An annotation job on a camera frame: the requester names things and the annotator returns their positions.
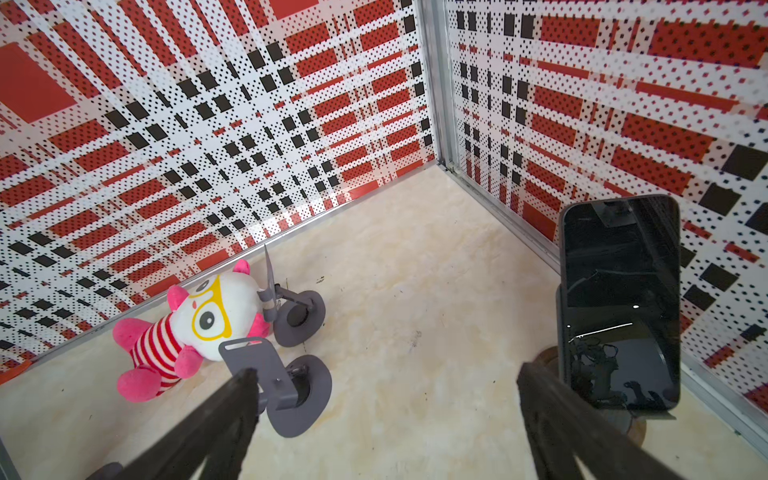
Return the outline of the black phone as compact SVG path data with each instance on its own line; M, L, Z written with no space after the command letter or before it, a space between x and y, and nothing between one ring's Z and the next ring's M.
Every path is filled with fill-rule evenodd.
M580 202L560 217L560 375L597 409L664 415L680 400L678 203Z

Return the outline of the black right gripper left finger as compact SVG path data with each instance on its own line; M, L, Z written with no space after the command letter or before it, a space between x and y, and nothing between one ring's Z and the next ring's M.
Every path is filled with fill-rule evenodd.
M258 372L228 380L118 479L237 479L259 420Z

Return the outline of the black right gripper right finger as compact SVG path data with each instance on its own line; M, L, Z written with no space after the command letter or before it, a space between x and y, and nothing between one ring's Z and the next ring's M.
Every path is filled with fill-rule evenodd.
M677 479L544 366L526 362L517 377L523 423L540 479Z

